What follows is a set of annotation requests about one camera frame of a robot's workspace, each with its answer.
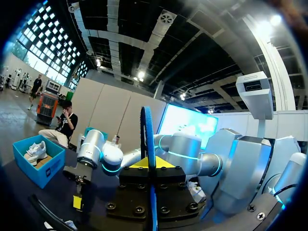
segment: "person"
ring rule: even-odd
[[[62,103],[63,113],[58,118],[58,127],[55,130],[44,129],[38,133],[47,139],[57,140],[59,144],[68,147],[70,137],[76,128],[78,117],[72,112],[72,102],[65,100]]]
[[[33,87],[29,96],[29,100],[30,100],[30,107],[28,108],[28,110],[31,110],[32,106],[33,106],[33,100],[37,97],[37,94],[39,92],[40,86],[42,85],[42,80],[40,79],[42,77],[42,74],[38,75],[38,78],[36,80],[34,80],[33,83]]]

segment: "man sitting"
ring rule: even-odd
[[[47,139],[57,140],[59,144],[68,147],[70,137],[75,130],[78,122],[77,115],[72,113],[72,102],[64,101],[62,103],[63,113],[58,118],[58,127],[56,130],[44,129],[38,133]]]

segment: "white partition wall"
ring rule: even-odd
[[[124,153],[140,148],[140,111],[143,106],[151,108],[153,132],[156,134],[166,103],[132,92],[119,131],[121,149]]]
[[[78,123],[71,138],[71,143],[77,146],[79,134],[89,127],[94,108],[102,92],[104,84],[86,78],[80,78],[72,98],[73,112],[78,116]]]
[[[158,130],[166,103],[129,90],[81,78],[72,99],[78,124],[71,143],[77,146],[79,134],[87,127],[108,133],[108,140],[120,136],[125,153],[140,148],[140,111],[149,106],[152,112],[153,132]]]
[[[89,127],[108,133],[108,140],[111,141],[119,131],[131,93],[131,91],[105,84]]]
[[[218,118],[217,130],[231,128],[242,135],[257,136],[258,120],[250,112],[213,114]],[[278,139],[294,136],[298,141],[308,141],[308,111],[274,112],[272,120],[266,120],[265,138]]]

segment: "white pillar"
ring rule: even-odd
[[[275,92],[276,111],[295,111],[291,81],[280,54],[270,42],[269,36],[258,31],[258,23],[252,16],[247,15],[243,20],[257,40],[269,67]]]
[[[165,86],[165,83],[160,80],[159,84],[157,85],[154,97],[153,97],[154,99],[157,99],[157,100],[160,99],[160,97],[162,96],[162,92],[163,92],[164,86]]]

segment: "blue box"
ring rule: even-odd
[[[51,156],[52,159],[39,169],[36,169],[35,166],[31,165],[24,158],[24,155],[34,142],[41,143],[42,141],[45,141],[46,153]],[[56,172],[64,166],[65,149],[41,135],[13,143],[13,152],[15,161],[20,169],[41,189],[43,189]]]

